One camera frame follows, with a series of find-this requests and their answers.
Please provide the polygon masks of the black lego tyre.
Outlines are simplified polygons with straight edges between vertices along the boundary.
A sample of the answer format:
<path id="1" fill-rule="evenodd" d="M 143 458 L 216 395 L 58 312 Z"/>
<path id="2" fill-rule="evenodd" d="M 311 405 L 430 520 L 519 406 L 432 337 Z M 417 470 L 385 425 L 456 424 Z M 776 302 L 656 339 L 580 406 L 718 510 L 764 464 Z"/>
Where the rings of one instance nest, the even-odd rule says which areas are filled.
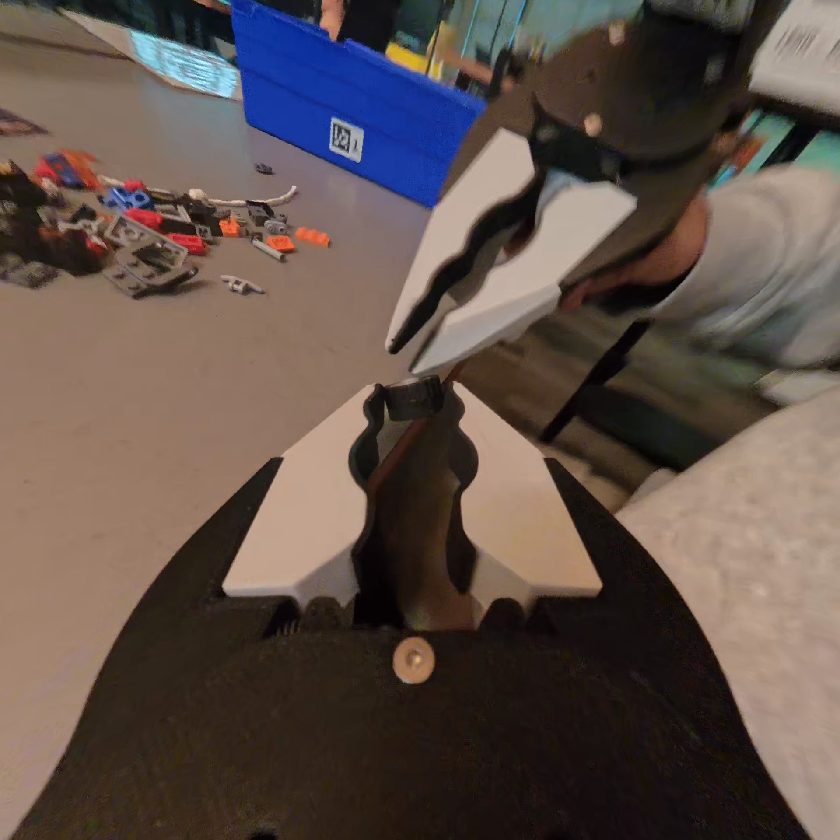
<path id="1" fill-rule="evenodd" d="M 413 377 L 383 386 L 387 418 L 405 423 L 435 416 L 445 402 L 445 393 L 438 375 Z"/>

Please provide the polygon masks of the person's grey clothing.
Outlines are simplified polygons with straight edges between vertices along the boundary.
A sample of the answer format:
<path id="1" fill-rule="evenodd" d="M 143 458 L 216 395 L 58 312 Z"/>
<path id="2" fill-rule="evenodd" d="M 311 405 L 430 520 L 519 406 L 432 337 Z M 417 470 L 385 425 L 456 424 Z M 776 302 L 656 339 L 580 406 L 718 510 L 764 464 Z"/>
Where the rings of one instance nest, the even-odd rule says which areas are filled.
<path id="1" fill-rule="evenodd" d="M 785 408 L 617 515 L 710 641 L 770 776 L 839 838 L 839 394 Z"/>

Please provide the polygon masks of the person's right hand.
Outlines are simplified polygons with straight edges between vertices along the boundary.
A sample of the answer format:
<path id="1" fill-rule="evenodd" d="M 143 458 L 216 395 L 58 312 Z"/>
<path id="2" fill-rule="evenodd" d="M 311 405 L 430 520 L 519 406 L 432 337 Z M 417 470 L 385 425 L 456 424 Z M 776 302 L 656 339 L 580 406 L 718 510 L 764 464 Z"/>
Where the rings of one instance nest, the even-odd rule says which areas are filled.
<path id="1" fill-rule="evenodd" d="M 625 286 L 658 287 L 691 271 L 707 242 L 709 205 L 700 190 L 670 233 L 644 255 L 604 269 L 567 289 L 560 310 L 573 311 L 587 301 Z"/>

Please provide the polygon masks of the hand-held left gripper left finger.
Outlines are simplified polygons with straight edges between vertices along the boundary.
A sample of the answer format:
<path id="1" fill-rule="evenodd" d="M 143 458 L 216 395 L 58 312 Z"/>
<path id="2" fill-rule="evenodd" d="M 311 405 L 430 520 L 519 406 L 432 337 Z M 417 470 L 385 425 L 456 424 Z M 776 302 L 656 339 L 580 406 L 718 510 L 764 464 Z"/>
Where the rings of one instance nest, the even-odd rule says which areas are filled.
<path id="1" fill-rule="evenodd" d="M 367 385 L 283 454 L 228 570 L 228 597 L 319 597 L 347 606 L 360 587 L 352 551 L 380 462 L 383 387 Z"/>

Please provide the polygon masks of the blue plastic storage bin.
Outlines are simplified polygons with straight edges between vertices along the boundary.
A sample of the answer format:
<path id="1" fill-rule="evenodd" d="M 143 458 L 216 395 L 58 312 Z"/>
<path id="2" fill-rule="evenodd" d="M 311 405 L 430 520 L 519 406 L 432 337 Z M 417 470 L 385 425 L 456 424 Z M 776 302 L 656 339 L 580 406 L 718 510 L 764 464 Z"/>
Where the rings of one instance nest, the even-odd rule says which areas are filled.
<path id="1" fill-rule="evenodd" d="M 249 126 L 436 204 L 484 101 L 258 2 L 231 17 Z"/>

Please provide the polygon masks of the person's right forearm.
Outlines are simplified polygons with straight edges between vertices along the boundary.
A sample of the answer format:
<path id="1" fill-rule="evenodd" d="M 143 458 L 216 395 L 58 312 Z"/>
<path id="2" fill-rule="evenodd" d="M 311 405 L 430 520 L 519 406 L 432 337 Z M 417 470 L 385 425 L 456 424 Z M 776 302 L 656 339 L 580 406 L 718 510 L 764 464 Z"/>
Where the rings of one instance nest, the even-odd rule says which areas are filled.
<path id="1" fill-rule="evenodd" d="M 773 368 L 837 364 L 838 175 L 774 166 L 716 188 L 708 206 L 705 248 L 653 320 Z"/>

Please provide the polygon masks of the pile of lego pieces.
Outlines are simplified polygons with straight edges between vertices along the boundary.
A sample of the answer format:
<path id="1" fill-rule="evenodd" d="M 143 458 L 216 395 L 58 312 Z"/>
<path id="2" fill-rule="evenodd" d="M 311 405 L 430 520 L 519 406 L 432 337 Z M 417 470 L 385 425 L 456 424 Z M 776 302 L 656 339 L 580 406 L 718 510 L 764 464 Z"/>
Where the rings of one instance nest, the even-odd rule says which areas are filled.
<path id="1" fill-rule="evenodd" d="M 1 167 L 1 281 L 35 290 L 63 276 L 99 275 L 131 299 L 164 295 L 195 279 L 198 259 L 224 238 L 244 239 L 284 263 L 300 245 L 331 238 L 289 223 L 293 186 L 266 199 L 176 193 L 97 173 L 89 154 L 61 149 L 32 171 Z"/>

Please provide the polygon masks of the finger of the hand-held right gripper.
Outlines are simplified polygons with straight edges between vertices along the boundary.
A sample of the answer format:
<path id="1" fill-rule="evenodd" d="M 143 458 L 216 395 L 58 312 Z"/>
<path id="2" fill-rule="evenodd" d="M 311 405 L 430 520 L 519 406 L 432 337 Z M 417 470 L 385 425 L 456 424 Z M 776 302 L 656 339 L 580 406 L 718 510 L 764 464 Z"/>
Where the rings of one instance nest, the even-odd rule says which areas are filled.
<path id="1" fill-rule="evenodd" d="M 408 370 L 422 376 L 449 369 L 493 343 L 514 337 L 559 301 L 562 282 L 637 208 L 637 199 L 609 182 L 567 182 L 544 204 L 522 249 L 490 269 L 477 297 L 456 311 L 444 301 L 431 339 L 408 344 Z"/>
<path id="2" fill-rule="evenodd" d="M 543 184 L 529 139 L 498 129 L 427 222 L 385 338 L 388 354 L 418 335 L 430 340 L 444 301 L 456 311 L 477 297 L 503 246 L 534 215 Z"/>

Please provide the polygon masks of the black metal leg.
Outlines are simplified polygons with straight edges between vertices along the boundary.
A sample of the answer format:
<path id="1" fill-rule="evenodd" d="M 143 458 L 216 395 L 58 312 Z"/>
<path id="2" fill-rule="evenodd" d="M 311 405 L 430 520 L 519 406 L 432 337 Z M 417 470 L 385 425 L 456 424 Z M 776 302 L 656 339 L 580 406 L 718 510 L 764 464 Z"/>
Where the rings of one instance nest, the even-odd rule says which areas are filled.
<path id="1" fill-rule="evenodd" d="M 568 426 L 576 415 L 577 403 L 588 389 L 605 385 L 615 375 L 618 375 L 625 369 L 627 366 L 627 356 L 637 342 L 650 329 L 652 323 L 652 320 L 644 319 L 636 320 L 629 325 L 614 344 L 604 352 L 579 387 L 548 422 L 539 435 L 540 443 L 551 444 L 566 426 Z"/>

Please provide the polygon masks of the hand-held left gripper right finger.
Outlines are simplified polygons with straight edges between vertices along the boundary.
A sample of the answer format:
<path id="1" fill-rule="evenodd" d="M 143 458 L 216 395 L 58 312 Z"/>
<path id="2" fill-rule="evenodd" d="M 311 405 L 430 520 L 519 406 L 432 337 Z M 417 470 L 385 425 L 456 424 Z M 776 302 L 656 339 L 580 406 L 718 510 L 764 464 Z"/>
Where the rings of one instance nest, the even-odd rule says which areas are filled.
<path id="1" fill-rule="evenodd" d="M 601 577 L 543 454 L 462 384 L 451 386 L 444 417 L 457 481 L 446 542 L 456 591 L 477 610 L 598 596 Z"/>

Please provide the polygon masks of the paper booklet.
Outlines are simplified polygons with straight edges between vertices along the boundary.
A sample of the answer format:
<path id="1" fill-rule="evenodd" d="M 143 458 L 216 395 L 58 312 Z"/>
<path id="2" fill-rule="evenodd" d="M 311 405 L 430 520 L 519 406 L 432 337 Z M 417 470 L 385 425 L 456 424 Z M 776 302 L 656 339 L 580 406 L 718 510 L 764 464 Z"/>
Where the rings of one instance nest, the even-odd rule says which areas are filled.
<path id="1" fill-rule="evenodd" d="M 70 10 L 60 13 L 173 88 L 244 100 L 238 69 L 211 51 Z"/>

